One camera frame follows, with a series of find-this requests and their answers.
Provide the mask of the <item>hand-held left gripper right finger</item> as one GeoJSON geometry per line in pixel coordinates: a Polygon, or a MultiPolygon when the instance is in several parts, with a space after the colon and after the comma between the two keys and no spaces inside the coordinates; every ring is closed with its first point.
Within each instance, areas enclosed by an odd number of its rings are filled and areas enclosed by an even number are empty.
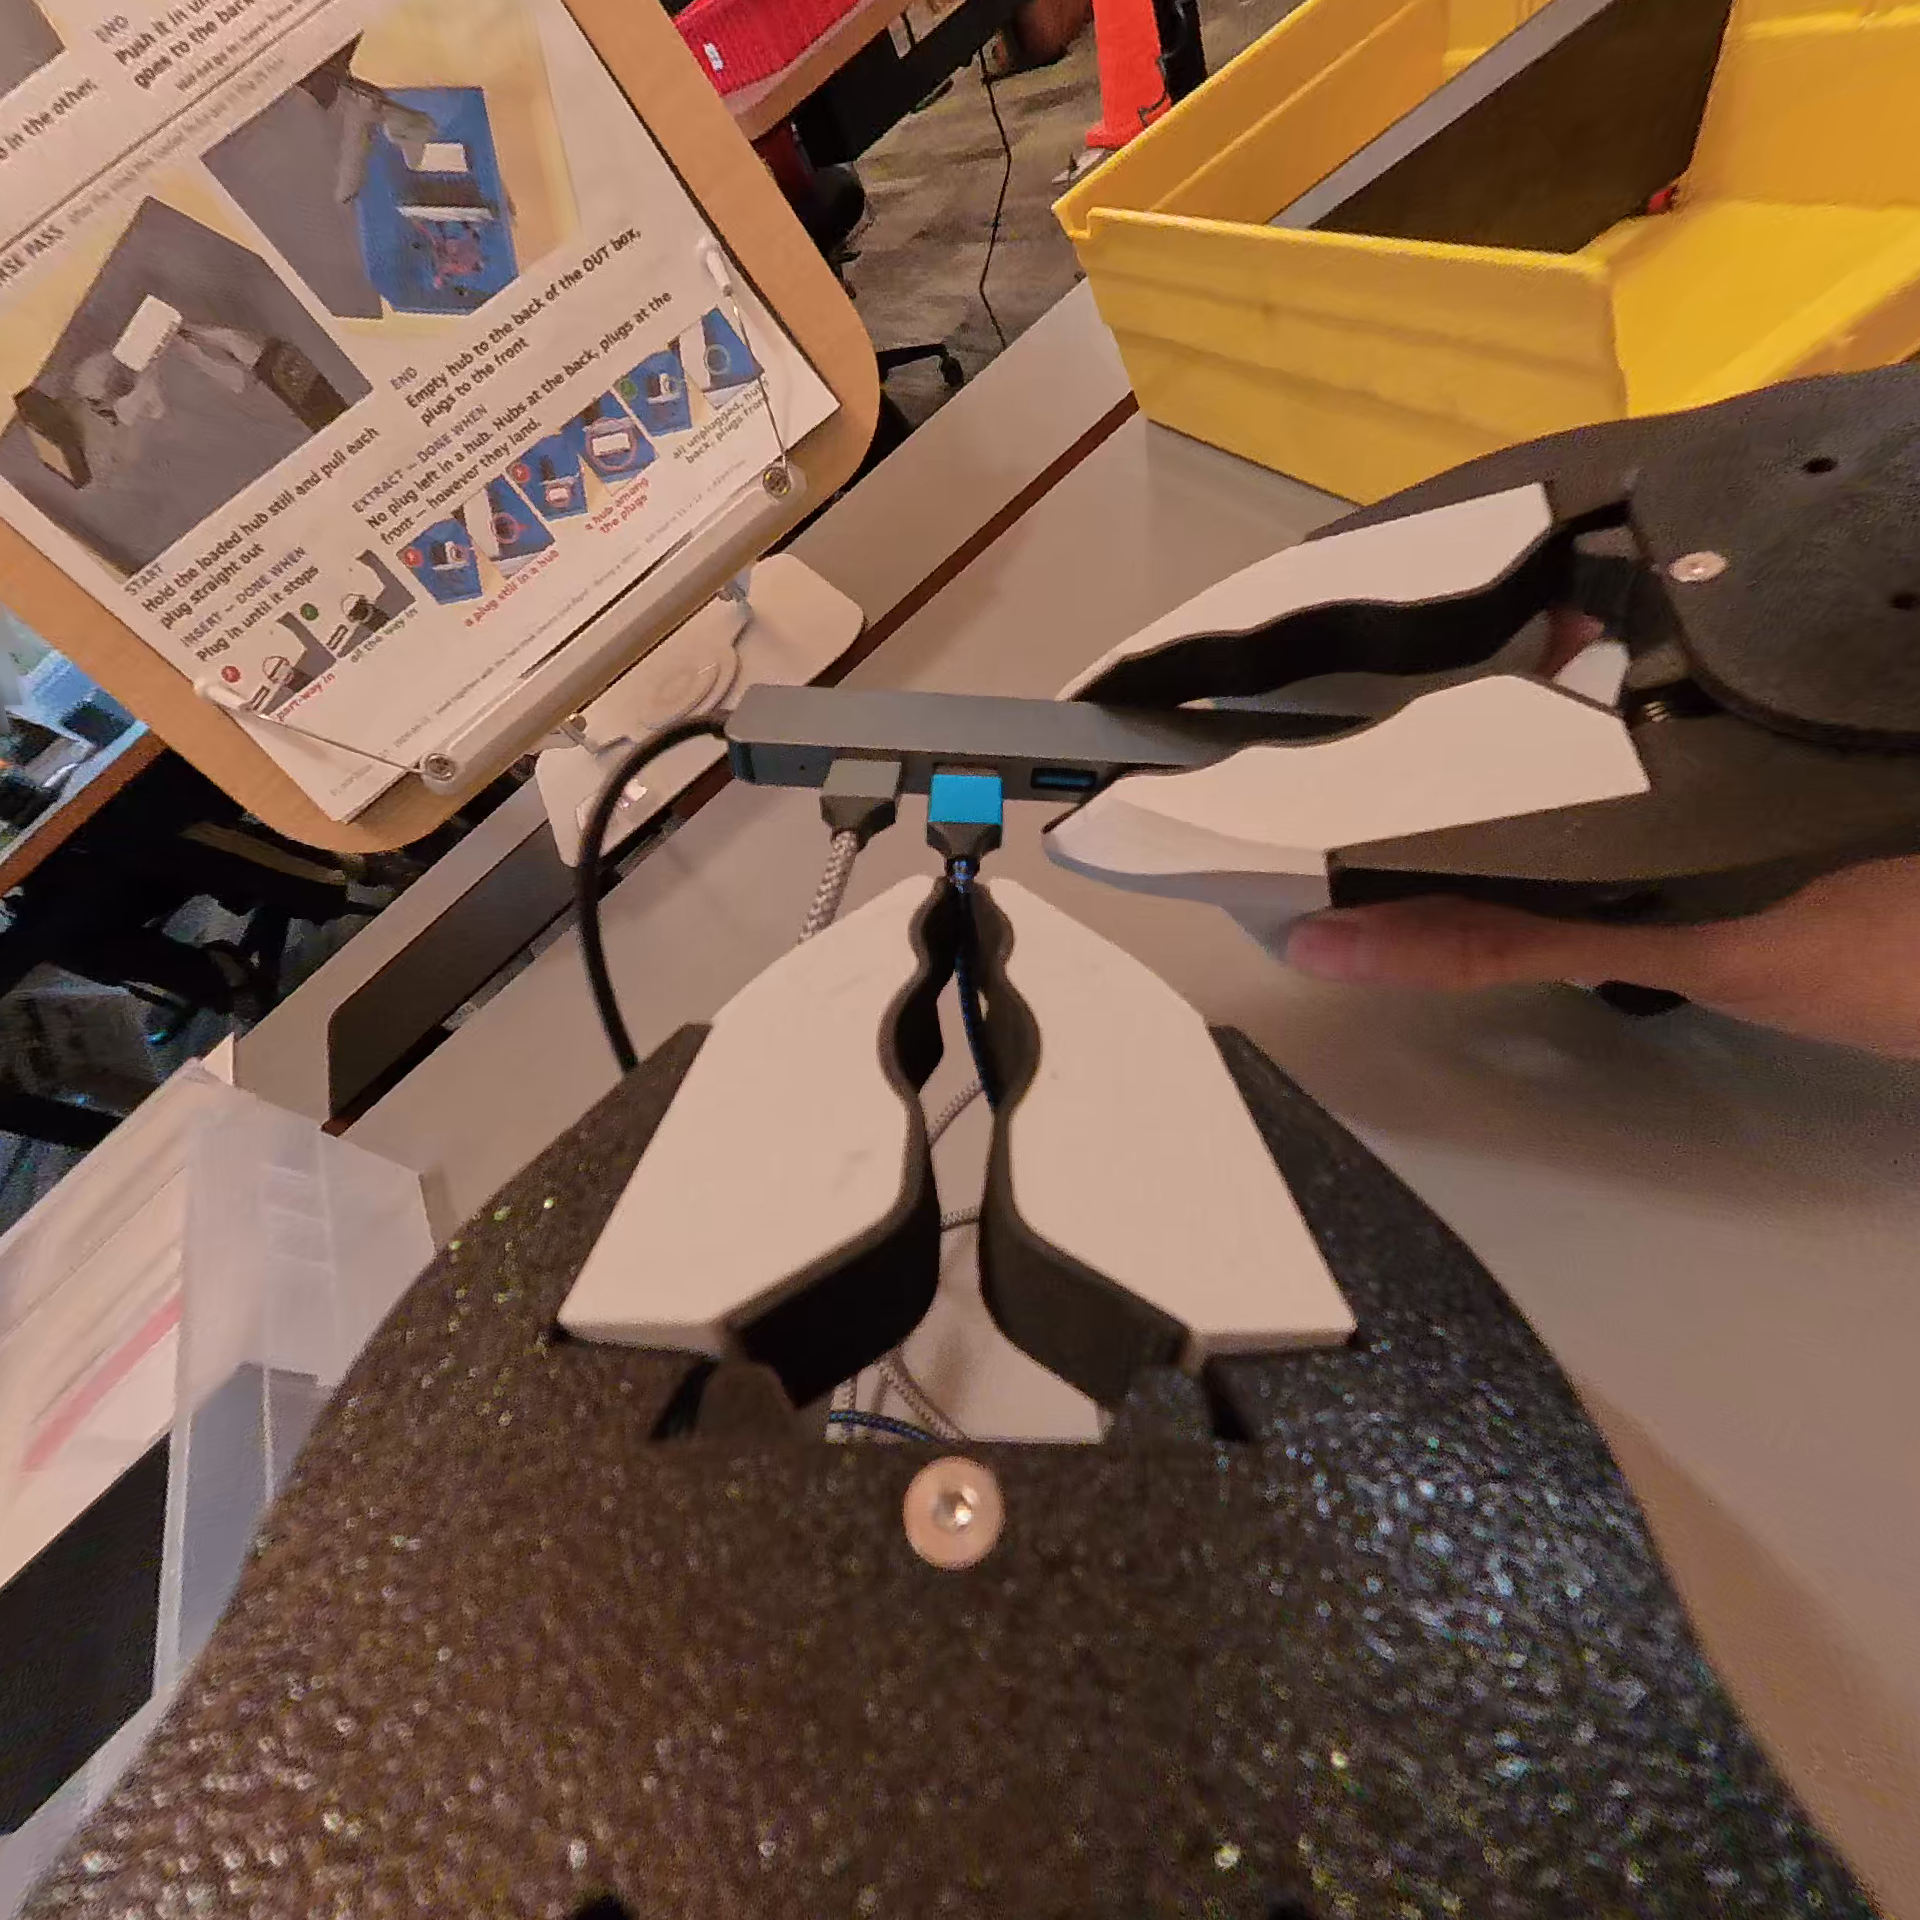
{"type": "Polygon", "coordinates": [[[995,1326],[1117,1407],[1150,1369],[1358,1335],[1209,1022],[1045,895],[975,884],[995,1136],[975,1275],[995,1326]]]}

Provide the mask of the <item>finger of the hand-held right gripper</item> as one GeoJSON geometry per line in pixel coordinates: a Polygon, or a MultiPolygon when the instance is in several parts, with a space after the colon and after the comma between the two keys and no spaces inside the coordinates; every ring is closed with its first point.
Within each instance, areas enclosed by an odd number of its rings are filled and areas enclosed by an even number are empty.
{"type": "Polygon", "coordinates": [[[1321,741],[1252,741],[1190,772],[1124,772],[1045,829],[1052,867],[1230,912],[1261,951],[1329,907],[1329,858],[1401,838],[1649,789],[1613,708],[1497,673],[1321,741]]]}
{"type": "Polygon", "coordinates": [[[1497,651],[1570,576],[1546,484],[1284,545],[1095,658],[1059,702],[1148,712],[1396,712],[1424,690],[1523,680],[1497,651]]]}

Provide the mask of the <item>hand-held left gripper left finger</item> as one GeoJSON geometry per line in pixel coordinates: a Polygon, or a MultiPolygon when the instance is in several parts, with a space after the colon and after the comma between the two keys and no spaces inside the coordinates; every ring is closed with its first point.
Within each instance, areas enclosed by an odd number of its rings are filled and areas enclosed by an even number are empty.
{"type": "Polygon", "coordinates": [[[813,1406],[929,1311],[944,1213],[921,1089],[944,1061],[944,884],[901,879],[701,1031],[558,1326],[752,1361],[813,1406]]]}

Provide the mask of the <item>yellow plastic bin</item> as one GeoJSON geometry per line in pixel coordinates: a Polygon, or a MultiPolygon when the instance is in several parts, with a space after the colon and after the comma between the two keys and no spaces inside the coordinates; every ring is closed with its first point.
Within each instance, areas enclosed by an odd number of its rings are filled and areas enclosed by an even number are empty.
{"type": "Polygon", "coordinates": [[[1578,254],[1267,225],[1546,3],[1298,3],[1059,222],[1138,415],[1379,504],[1485,453],[1914,360],[1920,8],[1730,3],[1690,171],[1578,254]]]}

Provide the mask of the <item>clear plastic bin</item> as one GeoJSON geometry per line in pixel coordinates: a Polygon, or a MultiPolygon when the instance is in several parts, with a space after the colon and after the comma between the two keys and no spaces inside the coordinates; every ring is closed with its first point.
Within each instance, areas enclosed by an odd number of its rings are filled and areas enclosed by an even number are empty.
{"type": "Polygon", "coordinates": [[[166,1443],[151,1699],[2,1840],[12,1901],[162,1721],[330,1390],[436,1240],[418,1172],[176,1073],[0,1257],[0,1576],[166,1443]]]}

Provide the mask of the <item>person's right hand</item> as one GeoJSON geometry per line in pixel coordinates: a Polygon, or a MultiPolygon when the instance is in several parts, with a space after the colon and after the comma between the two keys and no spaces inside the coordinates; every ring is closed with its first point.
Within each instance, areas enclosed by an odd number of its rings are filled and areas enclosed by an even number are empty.
{"type": "Polygon", "coordinates": [[[1887,858],[1712,927],[1552,920],[1481,899],[1300,917],[1284,963],[1344,984],[1641,984],[1781,1039],[1920,1059],[1920,861],[1887,858]]]}

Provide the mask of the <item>orange traffic cone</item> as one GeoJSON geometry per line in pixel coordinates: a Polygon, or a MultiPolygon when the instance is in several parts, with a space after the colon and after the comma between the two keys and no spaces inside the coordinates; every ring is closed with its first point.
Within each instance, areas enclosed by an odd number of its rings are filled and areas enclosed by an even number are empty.
{"type": "Polygon", "coordinates": [[[1163,45],[1150,0],[1090,0],[1095,109],[1090,155],[1124,150],[1167,109],[1163,45]]]}

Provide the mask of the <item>red plastic bin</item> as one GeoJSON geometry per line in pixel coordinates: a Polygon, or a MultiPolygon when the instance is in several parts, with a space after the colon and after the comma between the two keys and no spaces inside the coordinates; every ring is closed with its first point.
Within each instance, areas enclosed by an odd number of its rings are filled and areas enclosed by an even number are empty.
{"type": "Polygon", "coordinates": [[[865,0],[686,0],[666,3],[719,99],[774,81],[797,58],[865,22],[865,0]]]}

